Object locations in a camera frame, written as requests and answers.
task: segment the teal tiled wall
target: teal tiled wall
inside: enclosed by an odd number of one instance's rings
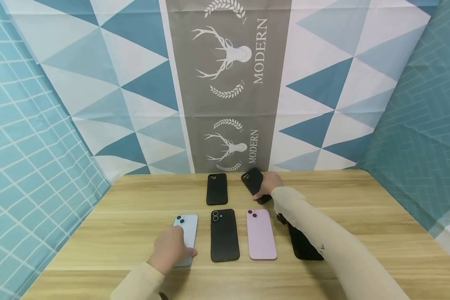
[[[0,5],[0,300],[23,295],[108,187]]]
[[[450,224],[450,0],[442,0],[360,167],[437,236]]]

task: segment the black phone case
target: black phone case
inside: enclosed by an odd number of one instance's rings
[[[224,205],[228,203],[226,174],[210,174],[207,182],[207,205]]]
[[[218,221],[214,221],[213,217],[218,217]],[[236,261],[240,258],[237,222],[233,209],[221,209],[212,212],[210,216],[210,237],[212,241],[210,257],[213,262]]]
[[[295,257],[305,261],[322,261],[323,256],[310,244],[307,237],[298,229],[288,223],[288,232],[292,240]]]
[[[260,188],[262,187],[262,181],[263,174],[256,167],[250,169],[247,173],[242,175],[242,182],[252,195],[255,195],[260,191]],[[257,203],[265,204],[270,199],[272,199],[272,196],[263,195],[260,199],[257,199]]]

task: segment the antlers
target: antlers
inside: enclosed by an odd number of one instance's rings
[[[233,48],[232,42],[229,39],[220,37],[218,32],[216,32],[215,29],[212,26],[207,26],[207,27],[210,30],[208,30],[208,29],[194,29],[194,30],[192,30],[192,32],[198,31],[197,35],[192,39],[192,41],[194,39],[196,39],[197,37],[199,37],[200,35],[209,33],[209,34],[215,35],[215,37],[220,42],[220,45],[222,45],[222,48],[216,48],[216,49],[218,49],[218,50],[225,50],[226,51],[229,48]],[[216,79],[220,75],[220,73],[223,72],[223,70],[229,69],[232,66],[232,64],[233,64],[233,61],[230,61],[228,58],[225,58],[225,59],[222,59],[222,60],[217,60],[217,61],[223,61],[222,65],[220,66],[220,68],[218,69],[217,72],[215,72],[213,74],[207,74],[207,73],[202,72],[202,71],[197,69],[197,71],[202,74],[202,75],[197,75],[197,77],[200,77],[200,78],[213,77],[211,80]]]
[[[220,138],[225,144],[222,146],[228,146],[228,150],[224,150],[222,152],[225,152],[225,154],[220,157],[220,158],[215,158],[215,157],[211,157],[210,155],[207,155],[208,160],[216,160],[216,161],[222,161],[225,157],[228,157],[228,155],[230,155],[230,141],[228,141],[227,139],[225,139],[223,136],[221,136],[219,133],[215,133],[214,135],[205,135],[206,136],[206,140],[208,140],[210,137],[218,137]]]
[[[220,45],[222,45],[222,47],[225,49],[227,47],[227,44],[225,43],[225,39],[220,37],[218,32],[216,32],[215,29],[212,26],[207,26],[207,27],[210,28],[210,30],[207,30],[207,29],[194,29],[194,30],[192,30],[192,32],[198,31],[197,35],[192,39],[192,41],[194,39],[196,39],[197,37],[199,37],[200,35],[203,35],[205,33],[210,33],[210,34],[215,35],[215,37],[220,42]]]

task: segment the blue triangle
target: blue triangle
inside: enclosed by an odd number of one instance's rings
[[[131,171],[130,173],[127,173],[127,175],[136,175],[136,174],[150,174],[148,165],[146,165],[145,167],[140,167],[135,171]]]
[[[348,54],[354,55],[370,0],[339,0],[297,24]]]
[[[137,131],[159,141],[186,149],[180,116],[174,114]]]
[[[378,121],[383,114],[383,111],[369,111],[369,112],[345,112],[344,115],[351,117],[352,119],[359,121],[362,124],[367,125],[368,127],[375,128],[377,127]]]
[[[315,147],[322,148],[323,140],[325,140],[333,113],[333,111],[330,111],[319,117],[314,117],[313,119],[282,129],[280,132],[312,144]]]
[[[98,26],[97,18],[95,17],[95,12],[93,11],[90,0],[35,1]]]
[[[170,61],[149,70],[122,88],[178,111]]]
[[[393,90],[394,89],[389,89],[388,91],[381,92],[380,94],[374,95],[350,106],[340,108],[338,111],[354,120],[359,121],[360,123],[375,128],[380,117],[385,111],[385,108],[387,107],[390,97],[392,97]]]
[[[105,148],[101,149],[95,156],[112,155],[119,158],[136,161],[137,163],[147,164],[143,157],[142,148],[138,142],[136,133],[131,133],[117,142],[113,142]]]
[[[187,151],[174,154],[150,165],[171,173],[190,173]]]
[[[317,164],[318,156],[320,155],[320,150],[306,153],[294,157],[292,159],[282,161],[276,164],[277,167],[288,170],[288,171],[308,171],[313,170]]]
[[[168,58],[158,0],[134,0],[102,28]]]
[[[58,69],[103,80],[113,85],[119,85],[100,28],[63,48],[43,63]]]
[[[432,16],[437,9],[440,0],[407,0],[419,9],[423,10],[428,15]]]
[[[338,111],[340,111],[340,113],[369,113],[370,111],[384,111],[387,107],[390,97],[392,97],[393,91],[394,88],[389,89],[385,92],[381,92],[370,98],[358,101],[357,103],[354,103],[347,107],[339,108]]]
[[[133,130],[130,113],[120,89],[111,92],[73,115],[87,120],[101,121]]]
[[[297,80],[287,87],[330,108],[337,107],[353,58]]]
[[[367,150],[372,135],[373,133],[358,139],[336,143],[335,145],[330,145],[324,149],[357,163],[365,155],[365,151]]]
[[[376,45],[356,57],[373,69],[398,81],[404,67],[420,39],[425,26]]]

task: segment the arm sleeve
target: arm sleeve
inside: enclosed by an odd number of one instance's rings
[[[144,262],[134,267],[110,295],[110,300],[161,300],[158,288],[165,276]]]
[[[275,211],[300,230],[330,264],[349,300],[409,300],[379,261],[350,232],[291,187],[272,192]]]

